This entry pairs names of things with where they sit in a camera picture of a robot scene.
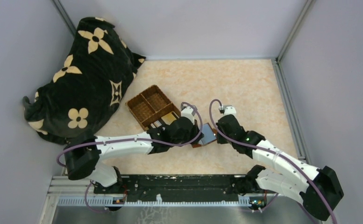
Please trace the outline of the brown leather card holder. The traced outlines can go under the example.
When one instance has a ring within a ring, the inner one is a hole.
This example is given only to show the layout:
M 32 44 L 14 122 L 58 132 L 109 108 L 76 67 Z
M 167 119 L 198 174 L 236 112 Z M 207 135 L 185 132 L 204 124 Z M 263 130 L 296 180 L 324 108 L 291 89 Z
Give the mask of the brown leather card holder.
M 217 131 L 209 123 L 205 123 L 202 127 L 203 138 L 197 144 L 192 145 L 193 148 L 203 147 L 216 141 Z

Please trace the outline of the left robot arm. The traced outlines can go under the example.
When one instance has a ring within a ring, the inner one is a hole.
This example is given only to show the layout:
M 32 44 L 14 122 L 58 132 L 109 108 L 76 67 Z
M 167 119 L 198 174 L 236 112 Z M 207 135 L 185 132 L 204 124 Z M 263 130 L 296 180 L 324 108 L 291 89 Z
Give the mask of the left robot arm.
M 71 139 L 63 150 L 68 178 L 72 181 L 88 178 L 118 193 L 123 187 L 119 170 L 105 165 L 104 160 L 130 154 L 164 153 L 171 147 L 195 145 L 204 137 L 201 129 L 196 121 L 180 117 L 169 125 L 136 135 L 104 137 L 87 131 Z

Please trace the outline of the brown woven divided basket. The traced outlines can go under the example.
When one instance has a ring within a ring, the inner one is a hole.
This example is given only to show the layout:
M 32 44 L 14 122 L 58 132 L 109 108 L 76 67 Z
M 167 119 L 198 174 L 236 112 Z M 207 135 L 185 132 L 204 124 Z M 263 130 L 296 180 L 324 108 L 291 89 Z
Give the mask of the brown woven divided basket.
M 166 125 L 161 118 L 170 112 L 180 117 L 180 110 L 157 85 L 152 85 L 137 94 L 126 103 L 126 106 L 145 131 L 149 130 L 149 125 L 157 120 Z

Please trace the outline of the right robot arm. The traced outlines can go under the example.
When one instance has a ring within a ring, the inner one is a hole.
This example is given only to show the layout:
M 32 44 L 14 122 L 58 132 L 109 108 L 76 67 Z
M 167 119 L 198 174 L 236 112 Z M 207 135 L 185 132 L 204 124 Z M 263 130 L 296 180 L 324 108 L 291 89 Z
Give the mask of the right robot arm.
M 298 203 L 314 218 L 337 223 L 334 209 L 344 196 L 336 172 L 325 166 L 318 168 L 290 156 L 274 146 L 263 135 L 246 131 L 232 114 L 216 122 L 218 141 L 229 143 L 239 153 L 264 163 L 249 171 L 246 186 L 251 192 L 261 189 L 282 194 Z

